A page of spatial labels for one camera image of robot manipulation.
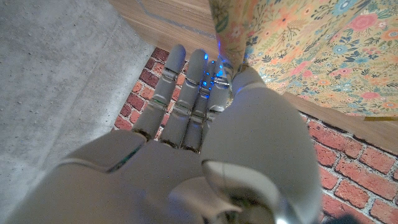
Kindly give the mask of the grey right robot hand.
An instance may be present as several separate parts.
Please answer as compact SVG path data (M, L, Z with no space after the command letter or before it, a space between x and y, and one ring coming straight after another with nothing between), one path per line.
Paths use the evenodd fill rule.
M321 187L302 117L258 73L232 80L198 49L176 45L147 107L71 152L8 223L313 223Z

